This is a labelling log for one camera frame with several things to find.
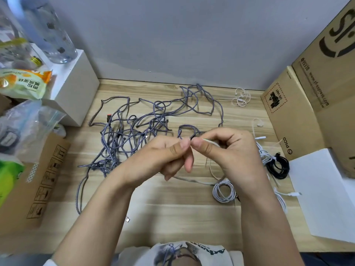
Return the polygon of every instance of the clear plastic bag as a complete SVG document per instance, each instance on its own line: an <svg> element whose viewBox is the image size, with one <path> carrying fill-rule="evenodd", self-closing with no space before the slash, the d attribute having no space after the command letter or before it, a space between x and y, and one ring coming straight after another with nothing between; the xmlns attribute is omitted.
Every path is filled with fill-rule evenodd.
<svg viewBox="0 0 355 266"><path fill-rule="evenodd" d="M28 100L0 118L0 152L15 155L22 162L39 161L48 134L65 113L41 100Z"/></svg>

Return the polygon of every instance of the coiled black cable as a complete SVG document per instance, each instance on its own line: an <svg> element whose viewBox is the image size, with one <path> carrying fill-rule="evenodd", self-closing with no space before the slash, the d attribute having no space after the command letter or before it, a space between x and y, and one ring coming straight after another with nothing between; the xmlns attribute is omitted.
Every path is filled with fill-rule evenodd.
<svg viewBox="0 0 355 266"><path fill-rule="evenodd" d="M276 161L280 163L281 168L277 167ZM276 153L275 159L268 162L266 168L275 178L285 179L290 171L290 163L280 153Z"/></svg>

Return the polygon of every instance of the plastic bottle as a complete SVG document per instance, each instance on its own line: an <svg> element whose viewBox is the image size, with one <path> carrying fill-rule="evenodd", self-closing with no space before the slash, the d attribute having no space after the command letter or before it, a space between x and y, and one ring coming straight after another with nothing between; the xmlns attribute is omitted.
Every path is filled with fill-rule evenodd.
<svg viewBox="0 0 355 266"><path fill-rule="evenodd" d="M54 63L67 63L78 55L68 34L60 25L48 0L7 0L25 34Z"/></svg>

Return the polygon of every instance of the hand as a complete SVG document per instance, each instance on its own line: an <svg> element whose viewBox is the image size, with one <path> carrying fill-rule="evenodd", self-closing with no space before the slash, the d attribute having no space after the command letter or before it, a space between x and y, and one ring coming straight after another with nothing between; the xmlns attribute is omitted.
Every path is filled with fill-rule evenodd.
<svg viewBox="0 0 355 266"><path fill-rule="evenodd" d="M148 142L130 158L122 162L110 175L123 177L125 183L136 188L145 180L160 172L166 181L182 166L192 170L193 154L190 139L160 135Z"/></svg>
<svg viewBox="0 0 355 266"><path fill-rule="evenodd" d="M219 148L203 138L211 141L220 140L228 147ZM238 194L256 192L256 188L265 187L265 183L269 182L255 139L248 131L215 128L193 138L191 146L220 165Z"/></svg>

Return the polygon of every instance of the wood grain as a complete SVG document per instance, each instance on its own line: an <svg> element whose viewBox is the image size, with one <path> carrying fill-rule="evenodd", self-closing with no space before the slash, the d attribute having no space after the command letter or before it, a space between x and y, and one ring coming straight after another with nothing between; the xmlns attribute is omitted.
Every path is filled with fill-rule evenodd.
<svg viewBox="0 0 355 266"><path fill-rule="evenodd" d="M235 89L206 87L214 98L230 98ZM261 91L250 91L251 102L244 108L234 107L230 101L220 102L224 111L224 127L234 127L251 131L251 121L259 118L263 127L256 127L256 136L267 138L260 143L271 154L282 152L278 139L261 102ZM80 128L68 127L67 138L72 143L63 163L58 182L51 196L42 225L33 231L0 237L0 251L4 253L52 253L78 217L75 210L75 194L79 181L85 175L80 164L90 163L102 148L99 126L89 127L87 122L100 106L101 99L111 96L129 96L131 100L139 97L148 100L171 100L181 97L179 85L148 83L123 80L101 80L100 88L92 106ZM106 122L106 115L112 114L124 104L124 99L114 100L104 105L97 121ZM201 98L199 109L209 111L211 104ZM130 107L129 114L137 116L151 112L146 103ZM220 122L220 109L212 116L189 112L182 116L169 118L170 136L176 136L181 124L192 124L201 130L214 128ZM191 135L184 130L183 136ZM187 174L184 169L178 175L213 181L206 158L194 152L193 171ZM212 163L213 172L221 175L217 164ZM101 172L94 171L85 185L84 205L103 180ZM281 180L280 192L292 192L289 178ZM300 251L355 251L355 244L314 237L310 234L299 203L295 197L286 197L289 213L287 218ZM157 242L188 240L211 245L223 245L228 250L242 250L240 228L240 204L230 202L219 204L212 197L210 186L189 183L177 179L164 181L160 174L135 190L128 210L131 221L125 223L117 251L128 246L152 246Z"/></svg>

